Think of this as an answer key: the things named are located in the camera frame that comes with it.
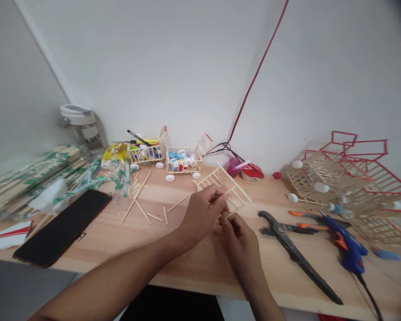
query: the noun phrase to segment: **smartphone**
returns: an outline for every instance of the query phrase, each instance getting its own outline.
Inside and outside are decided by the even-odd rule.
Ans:
[[[41,268],[53,265],[110,202],[90,189],[15,251],[15,259]]]

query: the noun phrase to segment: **wire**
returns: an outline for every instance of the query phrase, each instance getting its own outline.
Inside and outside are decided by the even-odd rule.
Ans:
[[[286,7],[287,7],[287,5],[288,5],[288,2],[289,2],[289,0],[286,0],[286,1],[285,1],[284,8],[282,9],[281,16],[280,16],[280,18],[279,18],[278,24],[276,25],[275,31],[273,32],[272,38],[270,39],[269,44],[268,44],[268,46],[267,46],[267,48],[266,48],[266,50],[265,50],[265,52],[264,52],[264,54],[263,54],[263,58],[262,58],[262,60],[260,61],[260,64],[258,65],[257,71],[256,71],[256,73],[255,73],[255,75],[254,75],[254,78],[253,78],[253,80],[252,80],[252,82],[251,82],[249,88],[248,88],[248,91],[247,91],[246,94],[245,94],[244,101],[243,101],[243,103],[242,103],[241,109],[239,109],[239,113],[238,113],[237,118],[236,118],[236,121],[235,121],[235,123],[234,123],[234,125],[233,125],[233,129],[232,129],[232,132],[231,132],[231,134],[230,134],[229,140],[227,140],[227,141],[224,142],[224,143],[217,144],[216,146],[214,146],[213,148],[211,148],[211,149],[208,151],[207,155],[214,153],[214,152],[211,152],[211,151],[212,151],[213,149],[217,148],[217,147],[220,146],[220,145],[224,145],[224,148],[219,149],[219,150],[216,150],[215,152],[221,152],[221,151],[223,151],[223,150],[229,150],[229,151],[231,151],[231,152],[233,153],[233,151],[232,151],[231,148],[227,148],[227,145],[229,145],[230,141],[231,141],[232,138],[233,138],[233,134],[234,134],[234,132],[235,132],[237,122],[239,121],[239,118],[241,117],[242,111],[244,110],[244,106],[245,106],[246,100],[247,100],[247,98],[248,98],[248,95],[250,94],[251,88],[253,87],[253,85],[254,85],[254,83],[255,83],[255,80],[257,79],[257,75],[258,75],[258,73],[259,73],[259,71],[260,71],[260,69],[261,69],[261,67],[262,67],[262,65],[263,65],[264,58],[266,57],[267,52],[269,51],[270,45],[272,44],[272,41],[273,41],[273,39],[275,38],[275,34],[276,34],[277,30],[278,30],[278,27],[279,27],[279,25],[281,24],[282,17],[284,16]]]
[[[382,314],[380,313],[379,306],[377,305],[376,300],[374,300],[374,298],[373,298],[373,296],[371,295],[369,289],[367,288],[367,284],[366,284],[366,282],[364,281],[362,275],[361,275],[361,274],[355,274],[355,275],[356,275],[356,277],[358,278],[358,280],[361,282],[361,284],[364,286],[365,291],[367,292],[368,296],[370,297],[370,300],[371,300],[371,302],[372,302],[373,305],[374,305],[374,309],[376,310],[377,318],[379,319],[379,321],[383,321],[383,317],[382,317]]]

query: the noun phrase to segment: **white wall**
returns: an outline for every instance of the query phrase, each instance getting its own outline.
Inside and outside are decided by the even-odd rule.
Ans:
[[[56,125],[65,103],[14,3],[0,0],[0,175],[73,142]]]
[[[185,146],[227,139],[284,0],[22,3],[109,142],[166,124]],[[355,132],[388,138],[383,162],[401,176],[399,14],[385,0],[290,0],[234,150],[273,173],[331,130]]]

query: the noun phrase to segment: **red wire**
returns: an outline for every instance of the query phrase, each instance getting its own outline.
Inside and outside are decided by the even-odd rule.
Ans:
[[[279,18],[278,24],[276,25],[275,31],[273,32],[273,35],[272,35],[272,38],[270,39],[270,42],[269,42],[269,44],[268,44],[268,46],[267,46],[267,48],[266,48],[266,51],[265,51],[264,54],[263,54],[263,58],[262,58],[262,60],[260,61],[260,64],[258,65],[257,71],[256,71],[256,73],[255,73],[255,76],[254,76],[252,82],[251,82],[251,85],[250,85],[250,87],[248,88],[248,91],[246,92],[246,95],[245,95],[245,98],[244,98],[244,102],[242,103],[241,109],[239,110],[239,114],[237,115],[235,124],[234,124],[233,129],[232,129],[232,133],[230,134],[230,138],[229,138],[229,140],[227,141],[227,143],[224,143],[224,144],[228,144],[228,143],[232,140],[232,138],[233,138],[233,133],[235,132],[235,128],[236,128],[237,122],[239,121],[239,118],[241,117],[241,113],[242,113],[242,111],[243,111],[243,109],[244,109],[245,102],[246,102],[246,100],[247,100],[247,98],[248,98],[248,95],[250,94],[251,88],[253,87],[255,80],[257,79],[257,75],[258,75],[258,73],[259,73],[259,71],[260,71],[260,69],[261,69],[261,67],[262,67],[264,58],[266,57],[267,52],[269,51],[270,45],[272,44],[272,41],[273,41],[273,39],[275,38],[275,34],[276,34],[276,32],[277,32],[277,30],[278,30],[278,28],[279,28],[279,25],[281,24],[282,17],[284,16],[284,13],[285,13],[285,10],[286,10],[286,6],[288,5],[288,2],[289,2],[289,0],[286,0],[286,1],[285,1],[285,5],[284,5],[284,8],[282,9],[282,13],[281,13],[281,16],[280,16],[280,18]],[[212,150],[215,149],[217,146],[211,148],[208,152],[212,151]]]

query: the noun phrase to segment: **pliers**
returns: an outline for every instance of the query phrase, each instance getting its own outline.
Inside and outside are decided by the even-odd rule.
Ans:
[[[319,223],[319,224],[297,223],[297,227],[299,227],[301,229],[314,230],[316,232],[318,232],[320,230],[329,230],[329,228],[323,222],[323,216],[322,215],[312,214],[312,213],[308,213],[308,212],[296,212],[296,211],[288,211],[288,213],[290,215],[293,215],[293,216],[312,218],[312,219],[316,220]],[[336,218],[334,220],[337,221],[345,229],[347,229],[347,228],[352,226],[352,224],[349,223],[349,222],[345,222],[345,221],[342,221],[342,220],[339,220],[339,219],[336,219]]]

